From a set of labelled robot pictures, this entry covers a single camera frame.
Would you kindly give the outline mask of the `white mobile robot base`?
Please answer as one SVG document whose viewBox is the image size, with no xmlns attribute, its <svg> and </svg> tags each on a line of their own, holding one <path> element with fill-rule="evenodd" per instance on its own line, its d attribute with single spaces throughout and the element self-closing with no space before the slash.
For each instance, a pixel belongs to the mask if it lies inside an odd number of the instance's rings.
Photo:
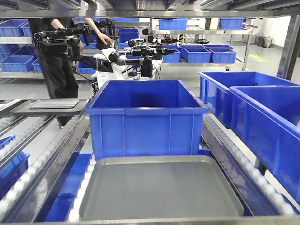
<svg viewBox="0 0 300 225">
<path fill-rule="evenodd" d="M 167 44 L 177 43 L 171 37 L 155 38 L 144 29 L 143 38 L 128 40 L 128 49 L 116 50 L 97 38 L 96 47 L 101 52 L 93 56 L 80 53 L 80 37 L 84 37 L 86 45 L 90 45 L 89 37 L 97 32 L 91 26 L 79 23 L 72 28 L 57 28 L 34 33 L 33 39 L 43 49 L 57 46 L 60 54 L 69 61 L 81 62 L 94 69 L 90 82 L 93 92 L 109 80 L 155 80 L 159 78 L 158 68 L 163 57 L 175 52 L 175 48 L 167 48 Z"/>
</svg>

